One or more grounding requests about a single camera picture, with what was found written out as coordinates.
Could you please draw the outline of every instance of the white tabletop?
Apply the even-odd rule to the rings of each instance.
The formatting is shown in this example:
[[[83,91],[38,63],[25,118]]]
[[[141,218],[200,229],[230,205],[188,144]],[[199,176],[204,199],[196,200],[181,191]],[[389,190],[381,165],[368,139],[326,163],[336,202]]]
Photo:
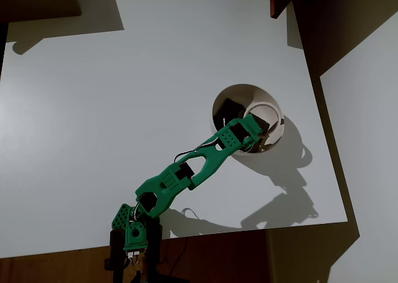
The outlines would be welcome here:
[[[135,205],[142,182],[212,135],[213,102],[238,83],[279,102],[285,134],[262,157],[230,157],[183,191],[162,215],[164,238],[346,221],[285,13],[271,19],[269,0],[116,2],[124,30],[46,38],[22,55],[6,45],[1,257],[108,245],[120,205]]]

